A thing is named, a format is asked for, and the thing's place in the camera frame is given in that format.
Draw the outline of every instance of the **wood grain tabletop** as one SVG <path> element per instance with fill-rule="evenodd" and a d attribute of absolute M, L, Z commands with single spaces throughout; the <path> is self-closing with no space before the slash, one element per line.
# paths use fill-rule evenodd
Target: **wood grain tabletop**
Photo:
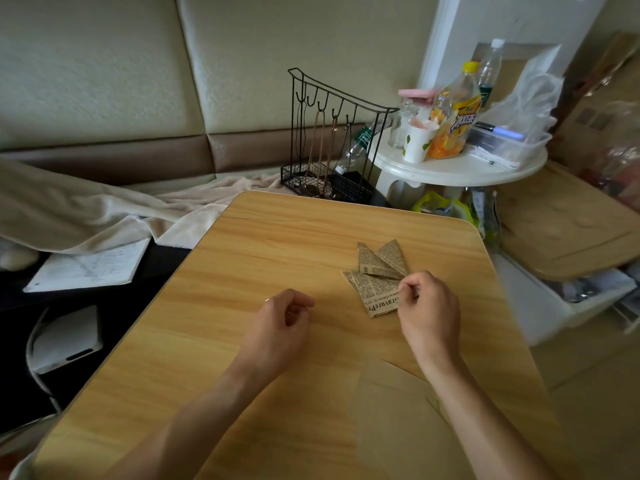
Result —
<path fill-rule="evenodd" d="M 235 356 L 264 300 L 316 299 L 305 348 L 222 439 L 201 479 L 374 479 L 356 459 L 348 405 L 364 357 L 420 377 L 397 313 L 370 319 L 341 272 L 356 243 L 397 239 L 411 272 L 460 297 L 461 349 L 498 407 L 564 478 L 579 476 L 476 229 L 463 221 L 247 192 L 197 247 L 69 406 L 35 461 L 39 479 L 93 479 L 203 393 Z"/>

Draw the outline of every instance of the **beige blanket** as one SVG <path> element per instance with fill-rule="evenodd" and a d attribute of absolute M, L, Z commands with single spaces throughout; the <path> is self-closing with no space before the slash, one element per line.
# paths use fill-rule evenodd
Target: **beige blanket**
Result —
<path fill-rule="evenodd" d="M 146 237 L 164 246 L 193 249 L 238 194 L 281 188 L 279 175 L 263 175 L 227 177 L 148 195 L 0 157 L 0 237 L 67 254 L 105 250 Z"/>

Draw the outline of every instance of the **floor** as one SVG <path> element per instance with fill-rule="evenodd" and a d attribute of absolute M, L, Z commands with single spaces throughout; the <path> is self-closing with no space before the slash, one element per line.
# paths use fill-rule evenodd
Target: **floor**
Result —
<path fill-rule="evenodd" d="M 640 478 L 640 331 L 607 310 L 531 352 L 585 478 Z"/>

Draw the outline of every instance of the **white cable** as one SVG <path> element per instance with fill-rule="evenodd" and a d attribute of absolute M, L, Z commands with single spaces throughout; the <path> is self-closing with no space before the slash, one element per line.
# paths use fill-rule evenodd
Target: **white cable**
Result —
<path fill-rule="evenodd" d="M 60 405 L 56 401 L 56 398 L 53 397 L 52 392 L 49 390 L 49 388 L 46 386 L 46 384 L 44 384 L 44 382 L 42 382 L 42 380 L 38 376 L 37 372 L 34 371 L 31 368 L 31 354 L 33 354 L 33 341 L 35 340 L 36 334 L 38 333 L 38 330 L 40 329 L 40 325 L 42 324 L 42 321 L 44 320 L 44 316 L 47 314 L 48 311 L 49 311 L 49 307 L 46 307 L 44 309 L 44 311 L 42 312 L 42 315 L 40 315 L 40 318 L 38 318 L 38 321 L 36 322 L 36 325 L 34 325 L 33 330 L 31 331 L 31 334 L 29 335 L 29 339 L 27 340 L 27 350 L 26 350 L 27 369 L 29 370 L 29 373 L 31 374 L 31 377 L 36 382 L 36 384 L 49 397 L 49 400 L 51 401 L 51 404 L 53 405 L 53 407 L 56 410 L 56 412 L 61 413 L 62 412 L 62 408 L 60 408 Z"/>

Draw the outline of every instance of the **orange juice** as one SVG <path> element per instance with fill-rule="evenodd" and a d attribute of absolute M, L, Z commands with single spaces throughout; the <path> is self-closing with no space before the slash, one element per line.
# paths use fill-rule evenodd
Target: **orange juice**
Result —
<path fill-rule="evenodd" d="M 477 62 L 465 62 L 462 74 L 441 90 L 434 101 L 431 119 L 440 128 L 429 146 L 428 158 L 454 157 L 462 151 L 482 103 L 477 66 Z"/>

